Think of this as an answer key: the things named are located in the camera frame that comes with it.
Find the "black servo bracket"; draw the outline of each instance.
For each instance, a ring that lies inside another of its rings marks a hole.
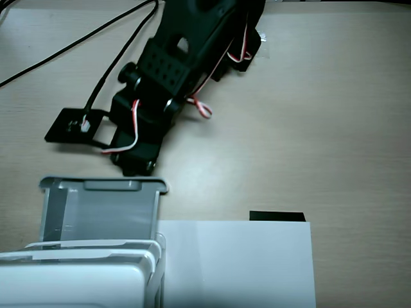
[[[265,0],[167,0],[157,33],[148,40],[138,63],[130,62],[122,68],[118,81],[125,88],[113,97],[110,112],[65,108],[45,140],[88,144],[103,150],[132,144],[132,106],[138,99],[137,143],[110,158],[125,176],[151,174],[164,135],[204,75],[218,81],[230,67],[247,70],[261,44],[255,27],[264,3]],[[232,58],[241,57],[245,37],[248,59],[233,61]],[[110,144],[94,140],[104,117],[117,125]]]

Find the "white sheet of paper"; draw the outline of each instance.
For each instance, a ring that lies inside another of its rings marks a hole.
[[[160,221],[165,308],[314,308],[310,223]]]

